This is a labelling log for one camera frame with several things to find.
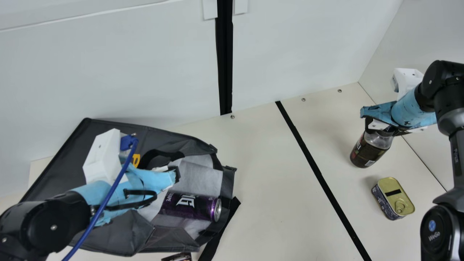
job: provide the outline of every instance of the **black wall seam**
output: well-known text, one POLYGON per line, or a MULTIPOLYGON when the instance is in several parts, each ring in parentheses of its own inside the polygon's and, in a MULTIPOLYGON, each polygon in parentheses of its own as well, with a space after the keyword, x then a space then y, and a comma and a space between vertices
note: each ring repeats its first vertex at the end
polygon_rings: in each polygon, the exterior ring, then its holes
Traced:
POLYGON ((232 112, 232 0, 218 0, 217 3, 216 53, 218 57, 219 109, 221 115, 224 115, 232 112))
POLYGON ((353 227, 351 226, 348 218, 346 217, 345 213, 343 212, 342 208, 337 202, 337 199, 335 199, 334 194, 329 188, 329 185, 327 185, 327 182, 325 181, 324 177, 322 176, 321 171, 319 170, 319 167, 317 166, 316 162, 314 161, 311 153, 309 152, 308 147, 306 147, 306 144, 304 143, 303 139, 300 136, 300 133, 296 129, 295 125, 290 119, 290 116, 287 114, 287 111, 285 110, 284 106, 280 101, 276 101, 276 105, 279 108, 280 113, 282 114, 283 118, 285 119, 285 122, 287 123, 288 127, 290 128, 291 132, 293 133, 293 136, 295 137, 296 141, 298 142, 298 145, 300 145, 300 148, 306 157, 306 160, 308 161, 311 169, 314 172, 314 175, 316 176, 317 180, 319 181, 319 184, 321 185, 322 189, 325 192, 325 195, 329 199, 330 203, 332 204, 332 207, 334 208, 335 212, 337 213, 338 217, 340 218, 340 221, 342 222, 343 226, 345 227, 346 231, 348 232, 349 236, 351 237, 351 240, 353 241, 354 245, 359 251, 359 254, 365 261, 372 261, 371 258, 369 257, 369 254, 367 253, 366 249, 361 243, 361 240, 358 238, 356 235, 356 232, 354 231, 353 227))

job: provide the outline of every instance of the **blue connector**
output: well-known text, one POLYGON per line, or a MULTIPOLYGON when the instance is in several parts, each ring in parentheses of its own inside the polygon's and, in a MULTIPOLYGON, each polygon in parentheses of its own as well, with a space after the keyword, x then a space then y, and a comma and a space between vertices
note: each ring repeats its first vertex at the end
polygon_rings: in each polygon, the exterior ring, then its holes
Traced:
POLYGON ((126 151, 126 150, 130 150, 130 148, 132 147, 132 144, 134 143, 134 140, 136 140, 137 138, 133 135, 126 135, 124 137, 121 138, 121 146, 120 146, 120 149, 121 151, 126 151))

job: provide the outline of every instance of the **energy drink can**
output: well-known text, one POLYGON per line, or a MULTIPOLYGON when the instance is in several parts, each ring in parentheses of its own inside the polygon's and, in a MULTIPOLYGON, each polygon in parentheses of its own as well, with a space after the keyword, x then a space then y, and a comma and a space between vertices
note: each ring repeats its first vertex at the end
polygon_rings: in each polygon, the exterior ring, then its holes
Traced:
POLYGON ((389 220, 397 220, 414 212, 414 205, 400 183, 392 178, 382 178, 372 188, 383 213, 389 220))
POLYGON ((168 192, 160 214, 217 222, 221 216, 221 199, 168 192))

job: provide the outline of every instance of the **can lid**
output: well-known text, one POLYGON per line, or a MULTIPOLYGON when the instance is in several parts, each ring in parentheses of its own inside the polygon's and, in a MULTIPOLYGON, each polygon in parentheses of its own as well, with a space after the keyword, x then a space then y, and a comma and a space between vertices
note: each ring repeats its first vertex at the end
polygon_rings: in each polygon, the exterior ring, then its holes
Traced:
POLYGON ((413 203, 396 179, 382 178, 377 184, 388 204, 398 215, 408 215, 415 211, 413 203))
POLYGON ((219 217, 221 217, 222 211, 222 201, 220 198, 216 200, 216 206, 214 207, 214 221, 219 221, 219 217))

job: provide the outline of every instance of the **white plastic block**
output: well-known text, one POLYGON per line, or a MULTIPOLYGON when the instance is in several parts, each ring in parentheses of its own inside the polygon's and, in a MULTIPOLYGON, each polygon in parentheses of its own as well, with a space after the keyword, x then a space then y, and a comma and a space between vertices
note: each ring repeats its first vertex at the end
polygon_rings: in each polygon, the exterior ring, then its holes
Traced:
MULTIPOLYGON (((97 180, 113 184, 121 171, 119 161, 120 143, 121 132, 117 129, 109 130, 95 137, 82 166, 87 184, 97 180)), ((121 183, 125 181, 127 181, 127 177, 123 176, 121 183)))

